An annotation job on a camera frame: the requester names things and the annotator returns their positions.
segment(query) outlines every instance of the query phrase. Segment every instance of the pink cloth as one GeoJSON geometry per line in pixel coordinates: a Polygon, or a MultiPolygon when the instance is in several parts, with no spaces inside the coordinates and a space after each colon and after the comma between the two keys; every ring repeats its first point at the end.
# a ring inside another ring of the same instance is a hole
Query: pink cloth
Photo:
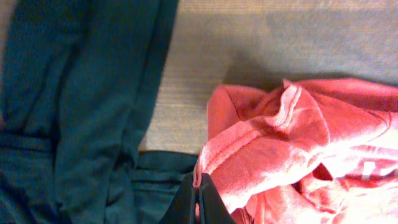
{"type": "Polygon", "coordinates": [[[398,223],[398,89],[356,79],[218,87],[209,173],[237,223],[398,223]]]}

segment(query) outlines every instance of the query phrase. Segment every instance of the dark green cloth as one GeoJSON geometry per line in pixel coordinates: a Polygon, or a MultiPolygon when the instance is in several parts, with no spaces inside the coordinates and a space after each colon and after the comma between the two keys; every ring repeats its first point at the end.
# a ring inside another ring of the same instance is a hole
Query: dark green cloth
{"type": "Polygon", "coordinates": [[[177,0],[20,1],[3,63],[0,219],[160,220],[197,159],[137,151],[176,8],[177,0]]]}

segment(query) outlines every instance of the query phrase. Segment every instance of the crumpled cloth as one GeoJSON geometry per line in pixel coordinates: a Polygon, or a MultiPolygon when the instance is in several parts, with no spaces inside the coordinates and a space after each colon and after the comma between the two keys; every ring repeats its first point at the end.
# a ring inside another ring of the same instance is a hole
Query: crumpled cloth
{"type": "Polygon", "coordinates": [[[236,223],[398,222],[398,88],[222,85],[207,113],[193,186],[209,173],[236,223]]]}

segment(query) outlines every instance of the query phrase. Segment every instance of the wooden surface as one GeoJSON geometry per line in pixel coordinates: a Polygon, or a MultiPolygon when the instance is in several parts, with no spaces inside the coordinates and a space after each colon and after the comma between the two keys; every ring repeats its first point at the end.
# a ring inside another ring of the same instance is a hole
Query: wooden surface
{"type": "MultiPolygon", "coordinates": [[[[0,0],[0,53],[15,1],[0,0]]],[[[180,0],[140,150],[198,154],[219,84],[348,76],[398,85],[398,0],[180,0]]]]}

